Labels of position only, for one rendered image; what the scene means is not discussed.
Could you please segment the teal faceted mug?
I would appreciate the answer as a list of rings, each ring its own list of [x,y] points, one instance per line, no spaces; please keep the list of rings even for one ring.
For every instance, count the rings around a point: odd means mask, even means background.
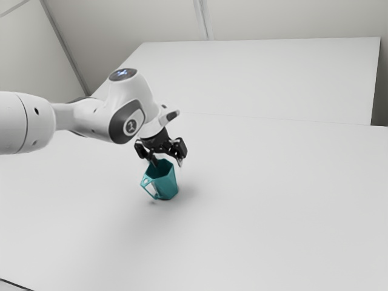
[[[140,186],[154,200],[170,200],[178,193],[174,165],[167,159],[158,159],[155,167],[149,164]]]

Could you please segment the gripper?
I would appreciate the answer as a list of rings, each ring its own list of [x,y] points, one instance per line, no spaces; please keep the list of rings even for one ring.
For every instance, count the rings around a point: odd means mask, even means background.
[[[140,138],[135,141],[134,148],[141,159],[148,160],[155,168],[158,159],[155,153],[162,153],[175,158],[179,168],[188,154],[187,146],[181,137],[172,139],[166,128],[150,138]]]

